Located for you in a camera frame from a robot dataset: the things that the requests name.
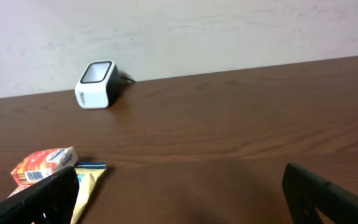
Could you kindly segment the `small orange snack pack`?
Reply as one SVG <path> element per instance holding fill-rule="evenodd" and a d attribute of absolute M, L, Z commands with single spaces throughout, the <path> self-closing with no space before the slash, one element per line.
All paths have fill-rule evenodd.
<path fill-rule="evenodd" d="M 32 185 L 59 170 L 74 166 L 79 157 L 73 146 L 36 151 L 11 171 L 18 185 Z"/>

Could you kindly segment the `large yellow snack bag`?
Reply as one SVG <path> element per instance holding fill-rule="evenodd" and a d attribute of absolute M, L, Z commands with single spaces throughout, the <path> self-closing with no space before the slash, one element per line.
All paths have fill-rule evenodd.
<path fill-rule="evenodd" d="M 103 172 L 107 169 L 107 166 L 104 162 L 80 162 L 73 167 L 77 174 L 79 191 L 70 223 L 76 224 L 91 197 L 97 180 L 102 176 Z M 18 185 L 9 197 L 30 186 L 31 185 Z"/>

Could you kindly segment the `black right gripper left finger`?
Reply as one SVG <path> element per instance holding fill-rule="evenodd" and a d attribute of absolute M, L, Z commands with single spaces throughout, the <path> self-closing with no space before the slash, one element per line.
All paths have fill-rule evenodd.
<path fill-rule="evenodd" d="M 66 167 L 0 202 L 0 224 L 69 224 L 78 191 L 75 169 Z"/>

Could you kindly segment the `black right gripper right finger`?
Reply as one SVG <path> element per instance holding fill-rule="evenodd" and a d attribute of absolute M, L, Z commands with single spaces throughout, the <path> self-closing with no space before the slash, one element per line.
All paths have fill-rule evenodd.
<path fill-rule="evenodd" d="M 358 223 L 358 196 L 304 167 L 288 163 L 282 189 L 296 224 L 322 223 L 318 212 L 334 223 Z"/>

